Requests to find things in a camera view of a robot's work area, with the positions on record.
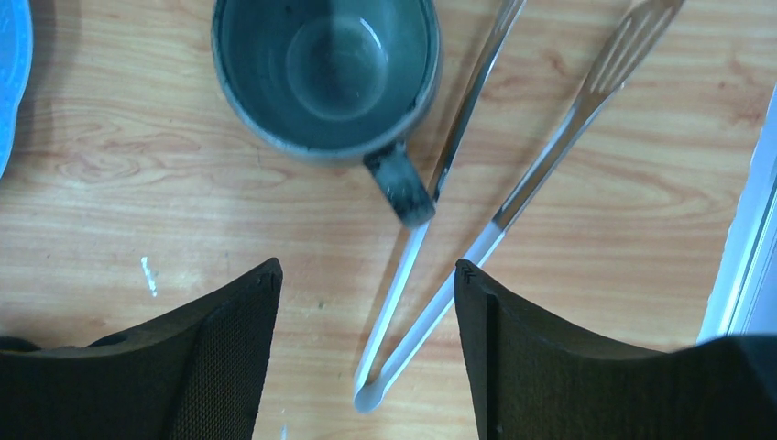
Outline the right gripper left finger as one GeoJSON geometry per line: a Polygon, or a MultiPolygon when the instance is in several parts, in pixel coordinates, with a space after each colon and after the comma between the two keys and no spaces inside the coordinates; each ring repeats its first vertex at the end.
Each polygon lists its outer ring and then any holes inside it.
{"type": "Polygon", "coordinates": [[[248,439],[283,272],[224,287],[89,346],[1,340],[4,439],[248,439]]]}

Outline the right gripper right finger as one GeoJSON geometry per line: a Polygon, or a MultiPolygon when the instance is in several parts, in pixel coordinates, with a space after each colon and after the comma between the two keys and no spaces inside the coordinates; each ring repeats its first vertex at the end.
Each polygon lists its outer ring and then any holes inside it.
{"type": "Polygon", "coordinates": [[[773,439],[776,339],[728,335],[663,353],[611,339],[454,271],[482,439],[773,439]]]}

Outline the grey ceramic mug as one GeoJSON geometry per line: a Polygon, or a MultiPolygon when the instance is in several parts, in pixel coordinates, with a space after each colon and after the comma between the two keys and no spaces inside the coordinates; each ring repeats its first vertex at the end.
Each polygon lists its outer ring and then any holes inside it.
{"type": "Polygon", "coordinates": [[[241,122],[297,160],[364,165],[397,218],[435,204],[407,153],[443,71],[431,1],[218,1],[213,66],[241,122]]]}

